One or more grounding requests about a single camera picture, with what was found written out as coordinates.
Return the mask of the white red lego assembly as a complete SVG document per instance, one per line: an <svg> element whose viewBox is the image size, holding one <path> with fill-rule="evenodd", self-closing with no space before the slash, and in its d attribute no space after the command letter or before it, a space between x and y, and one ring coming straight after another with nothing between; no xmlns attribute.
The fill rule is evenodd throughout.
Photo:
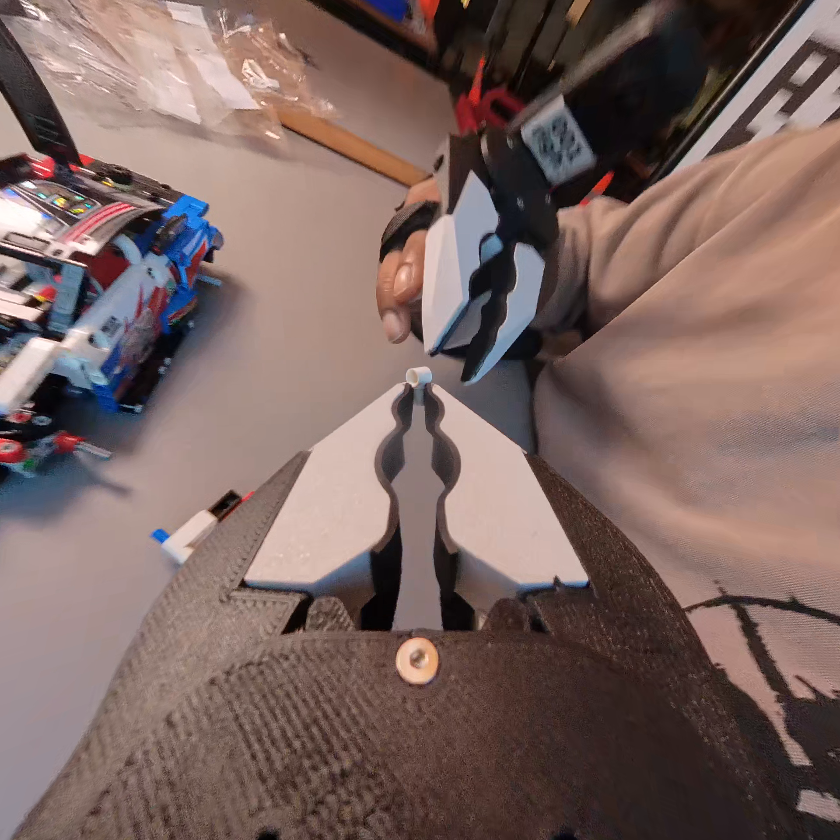
<svg viewBox="0 0 840 840"><path fill-rule="evenodd" d="M240 495L235 490L229 490L213 505L198 511L173 532L158 528L152 531L150 538L161 547L164 557L177 566L183 566L217 525L253 494L250 491Z"/></svg>

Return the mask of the blue white lego race car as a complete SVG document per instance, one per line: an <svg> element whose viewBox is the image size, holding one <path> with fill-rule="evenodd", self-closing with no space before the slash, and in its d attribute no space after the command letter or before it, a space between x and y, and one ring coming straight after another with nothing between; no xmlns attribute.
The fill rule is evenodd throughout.
<svg viewBox="0 0 840 840"><path fill-rule="evenodd" d="M1 474L109 459L62 425L71 394L142 413L194 325L224 245L208 204L79 153L48 88L1 27L2 94L35 154L1 163Z"/></svg>

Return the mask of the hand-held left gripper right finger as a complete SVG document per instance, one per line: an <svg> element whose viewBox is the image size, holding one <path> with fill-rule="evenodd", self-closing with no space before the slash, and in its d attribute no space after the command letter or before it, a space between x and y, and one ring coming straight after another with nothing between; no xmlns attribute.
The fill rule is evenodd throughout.
<svg viewBox="0 0 840 840"><path fill-rule="evenodd" d="M528 454L438 385L425 387L436 503L434 569L444 629L474 629L504 599L589 576Z"/></svg>

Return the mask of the pile of clear plastic bags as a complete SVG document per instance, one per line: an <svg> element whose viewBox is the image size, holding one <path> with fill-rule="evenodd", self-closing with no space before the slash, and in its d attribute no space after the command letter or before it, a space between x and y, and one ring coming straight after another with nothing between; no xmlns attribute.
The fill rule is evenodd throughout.
<svg viewBox="0 0 840 840"><path fill-rule="evenodd" d="M2 21L61 105L109 127L281 145L286 116L340 115L314 59L250 2L2 2Z"/></svg>

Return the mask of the person's right hand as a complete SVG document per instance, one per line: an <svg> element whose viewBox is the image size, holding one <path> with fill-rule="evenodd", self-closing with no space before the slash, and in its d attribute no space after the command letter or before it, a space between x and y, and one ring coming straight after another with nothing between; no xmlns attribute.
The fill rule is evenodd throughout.
<svg viewBox="0 0 840 840"><path fill-rule="evenodd" d="M427 224L440 202L433 177L412 186L381 238L375 300L390 343L401 343L412 331L414 302L422 294Z"/></svg>

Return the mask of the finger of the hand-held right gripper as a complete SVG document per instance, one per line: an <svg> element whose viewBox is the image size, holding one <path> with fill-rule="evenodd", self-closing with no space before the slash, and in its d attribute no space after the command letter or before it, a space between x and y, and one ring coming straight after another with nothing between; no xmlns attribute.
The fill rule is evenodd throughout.
<svg viewBox="0 0 840 840"><path fill-rule="evenodd" d="M478 174L467 174L454 209L427 232L423 265L422 329L427 355L435 355L465 314L469 282L480 267L481 247L497 232L499 214Z"/></svg>
<svg viewBox="0 0 840 840"><path fill-rule="evenodd" d="M481 380L519 340L536 316L545 261L526 243L504 245L476 273L478 297L466 321L475 328L466 346L464 384Z"/></svg>

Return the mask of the person's right forearm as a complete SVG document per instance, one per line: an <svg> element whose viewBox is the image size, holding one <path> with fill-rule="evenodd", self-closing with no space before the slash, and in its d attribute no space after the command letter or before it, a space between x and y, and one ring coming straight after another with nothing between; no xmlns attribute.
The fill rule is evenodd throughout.
<svg viewBox="0 0 840 840"><path fill-rule="evenodd" d="M598 197L558 211L529 326L597 331L694 254L790 248L819 211L837 209L838 160L833 121L712 155L630 203Z"/></svg>

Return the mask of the black framed white sign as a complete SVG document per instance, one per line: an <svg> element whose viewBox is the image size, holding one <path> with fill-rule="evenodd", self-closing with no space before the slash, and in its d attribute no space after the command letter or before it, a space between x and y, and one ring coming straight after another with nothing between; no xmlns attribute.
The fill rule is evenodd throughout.
<svg viewBox="0 0 840 840"><path fill-rule="evenodd" d="M648 186L708 156L839 117L839 2L796 2L703 108Z"/></svg>

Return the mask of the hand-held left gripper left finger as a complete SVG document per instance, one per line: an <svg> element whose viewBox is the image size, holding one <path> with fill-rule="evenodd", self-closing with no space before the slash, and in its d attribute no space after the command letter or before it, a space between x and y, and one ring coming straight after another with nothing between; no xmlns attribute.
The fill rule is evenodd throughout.
<svg viewBox="0 0 840 840"><path fill-rule="evenodd" d="M403 570L393 480L411 387L399 382L315 444L246 574L251 589L338 598L365 628L392 626Z"/></svg>

